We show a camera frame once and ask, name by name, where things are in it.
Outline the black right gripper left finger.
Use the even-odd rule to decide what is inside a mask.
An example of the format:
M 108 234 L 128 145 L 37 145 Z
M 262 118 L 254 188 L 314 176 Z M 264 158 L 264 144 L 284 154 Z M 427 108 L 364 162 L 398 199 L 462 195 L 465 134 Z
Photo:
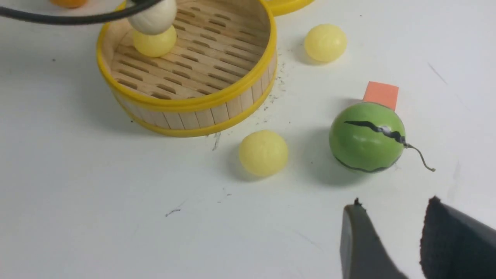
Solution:
M 343 209 L 340 258 L 344 279 L 407 279 L 390 258 L 358 198 Z

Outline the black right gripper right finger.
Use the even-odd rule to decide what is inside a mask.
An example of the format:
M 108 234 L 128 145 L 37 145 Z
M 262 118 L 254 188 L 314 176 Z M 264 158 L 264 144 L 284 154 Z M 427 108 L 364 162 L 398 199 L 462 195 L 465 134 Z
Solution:
M 420 266 L 427 279 L 494 279 L 496 231 L 434 196 L 425 212 Z

